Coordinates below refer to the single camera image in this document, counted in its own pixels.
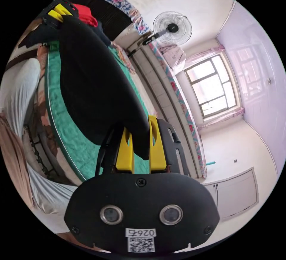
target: teal pipe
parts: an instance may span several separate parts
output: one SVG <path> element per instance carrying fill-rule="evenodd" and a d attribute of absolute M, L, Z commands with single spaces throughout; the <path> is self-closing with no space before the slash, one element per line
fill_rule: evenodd
<path fill-rule="evenodd" d="M 208 163 L 206 163 L 206 165 L 212 165 L 212 164 L 215 164 L 215 162 L 208 162 Z"/>

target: pink curtain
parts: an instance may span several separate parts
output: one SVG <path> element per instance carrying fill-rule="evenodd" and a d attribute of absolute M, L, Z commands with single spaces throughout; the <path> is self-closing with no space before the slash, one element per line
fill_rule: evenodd
<path fill-rule="evenodd" d="M 209 127 L 209 126 L 211 126 L 211 125 L 224 122 L 224 121 L 226 121 L 226 120 L 229 120 L 229 119 L 234 118 L 234 117 L 236 117 L 236 116 L 242 115 L 242 114 L 244 114 L 244 113 L 245 113 L 244 107 L 240 107 L 240 108 L 238 108 L 238 109 L 236 109 L 236 110 L 234 110 L 234 111 L 232 111 L 232 112 L 229 112 L 228 114 L 226 114 L 226 115 L 224 115 L 224 116 L 222 116 L 222 117 L 219 117 L 219 118 L 217 118 L 217 119 L 215 119 L 215 120 L 213 120 L 213 121 L 209 121 L 209 122 L 204 123 L 203 125 L 199 125 L 199 126 L 197 127 L 198 132 L 200 133 L 200 131 L 201 131 L 203 128 L 207 128 L 207 127 Z"/>
<path fill-rule="evenodd" d="M 189 67 L 193 66 L 194 64 L 203 61 L 204 59 L 207 59 L 207 58 L 210 58 L 210 57 L 212 57 L 214 55 L 217 55 L 217 54 L 223 52 L 224 50 L 225 50 L 225 48 L 221 44 L 221 45 L 219 45 L 217 47 L 213 47 L 213 48 L 210 48 L 210 49 L 208 49 L 206 51 L 203 51 L 203 52 L 200 52 L 200 53 L 195 54 L 193 56 L 190 56 L 185 61 L 184 69 L 189 68 Z"/>

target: yellow bracket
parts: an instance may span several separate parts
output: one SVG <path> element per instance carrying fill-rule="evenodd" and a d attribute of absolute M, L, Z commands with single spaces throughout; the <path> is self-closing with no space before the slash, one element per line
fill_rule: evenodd
<path fill-rule="evenodd" d="M 160 135 L 160 130 L 156 116 L 148 116 L 150 126 L 150 156 L 149 156 L 149 170 L 163 171 L 167 167 L 163 142 Z"/>
<path fill-rule="evenodd" d="M 64 15 L 72 16 L 72 14 L 61 4 L 55 6 L 55 8 L 48 12 L 48 15 L 52 16 L 53 18 L 57 19 L 60 22 L 63 22 Z"/>
<path fill-rule="evenodd" d="M 134 173 L 134 152 L 132 135 L 124 128 L 115 165 L 119 171 Z"/>

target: white door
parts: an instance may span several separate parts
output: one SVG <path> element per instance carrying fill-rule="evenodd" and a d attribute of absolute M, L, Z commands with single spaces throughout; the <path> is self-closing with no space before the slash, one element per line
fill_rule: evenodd
<path fill-rule="evenodd" d="M 210 192 L 212 198 L 214 199 L 214 203 L 216 206 L 217 206 L 217 186 L 216 184 L 205 185 L 205 188 Z"/>
<path fill-rule="evenodd" d="M 254 205 L 258 199 L 252 170 L 219 182 L 217 193 L 217 209 L 221 220 L 234 216 Z"/>

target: green mattress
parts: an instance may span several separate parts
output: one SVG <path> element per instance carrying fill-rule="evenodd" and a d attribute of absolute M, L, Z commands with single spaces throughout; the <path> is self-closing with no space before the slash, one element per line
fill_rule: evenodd
<path fill-rule="evenodd" d="M 128 68 L 121 61 L 114 48 L 109 48 L 121 70 L 124 72 L 134 89 L 148 118 L 148 111 L 139 95 L 139 92 L 130 76 Z M 45 96 L 46 107 L 57 143 L 72 170 L 81 181 L 94 177 L 99 146 L 90 142 L 78 129 L 67 112 L 60 91 L 60 54 L 58 44 L 50 45 L 47 68 L 45 71 Z M 144 161 L 137 155 L 134 156 L 135 173 L 148 174 L 149 161 Z"/>

